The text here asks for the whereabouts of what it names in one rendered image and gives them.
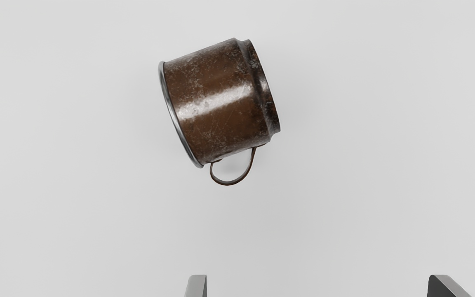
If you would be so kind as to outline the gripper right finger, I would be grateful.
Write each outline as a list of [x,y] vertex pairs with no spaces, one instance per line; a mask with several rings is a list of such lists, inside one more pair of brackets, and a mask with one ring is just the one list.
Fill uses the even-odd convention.
[[449,275],[430,275],[427,297],[471,297],[471,295]]

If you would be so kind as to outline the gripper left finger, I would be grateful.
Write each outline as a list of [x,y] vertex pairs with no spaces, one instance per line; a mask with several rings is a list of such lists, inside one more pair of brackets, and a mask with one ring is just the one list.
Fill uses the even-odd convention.
[[187,282],[184,297],[207,297],[206,275],[191,275]]

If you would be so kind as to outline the brown rusty metal mug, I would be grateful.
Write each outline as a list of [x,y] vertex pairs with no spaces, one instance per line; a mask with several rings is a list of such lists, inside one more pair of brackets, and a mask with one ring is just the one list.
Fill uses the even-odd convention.
[[232,38],[158,66],[167,109],[192,163],[211,167],[251,150],[246,170],[223,186],[241,182],[258,147],[281,131],[275,101],[251,40]]

